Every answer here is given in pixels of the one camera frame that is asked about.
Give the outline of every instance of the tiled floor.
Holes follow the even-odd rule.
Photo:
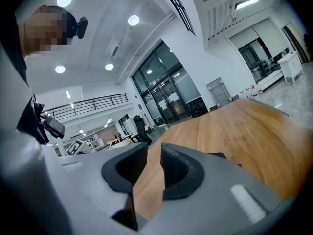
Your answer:
[[[289,114],[301,125],[313,129],[313,62],[303,64],[304,74],[292,83],[281,80],[259,100]]]

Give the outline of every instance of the black rubber part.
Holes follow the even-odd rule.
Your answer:
[[[222,153],[222,152],[217,152],[217,153],[208,153],[208,154],[213,155],[213,156],[220,157],[220,158],[222,158],[222,159],[226,159],[225,154],[224,154],[224,153]]]
[[[163,200],[186,198],[204,180],[204,169],[200,162],[167,143],[161,144],[161,166],[165,180]]]
[[[147,164],[147,151],[147,144],[141,143],[103,165],[102,177],[112,190],[133,195],[133,186]]]

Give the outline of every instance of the balcony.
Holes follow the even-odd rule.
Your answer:
[[[116,94],[104,97],[88,99],[80,102],[73,102],[53,109],[46,110],[44,113],[50,114],[54,119],[60,122],[72,120],[89,114],[97,113],[102,110],[108,110],[114,106],[121,106],[128,103],[126,93]]]

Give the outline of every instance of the ceiling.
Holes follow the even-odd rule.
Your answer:
[[[272,8],[279,0],[259,0],[240,10],[232,6],[245,0],[193,0],[201,22],[204,44],[233,30],[236,25],[262,11]]]
[[[69,46],[55,48],[37,57],[27,58],[28,82],[34,93],[90,84],[116,83],[149,34],[166,18],[169,9],[161,0],[73,0],[66,7],[78,21],[85,16],[88,27],[83,39],[75,37]],[[56,5],[56,0],[25,0],[17,9],[18,23],[39,6]],[[138,15],[140,23],[131,27],[128,18]],[[116,44],[119,49],[112,56]],[[113,70],[105,70],[113,63]],[[57,74],[55,67],[66,71]]]

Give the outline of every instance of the glass door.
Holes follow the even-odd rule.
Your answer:
[[[188,117],[182,98],[169,79],[163,80],[151,92],[168,123]]]
[[[249,66],[255,82],[257,83],[265,78],[261,61],[259,57],[255,54],[252,47],[250,45],[242,47],[239,49],[239,52]]]

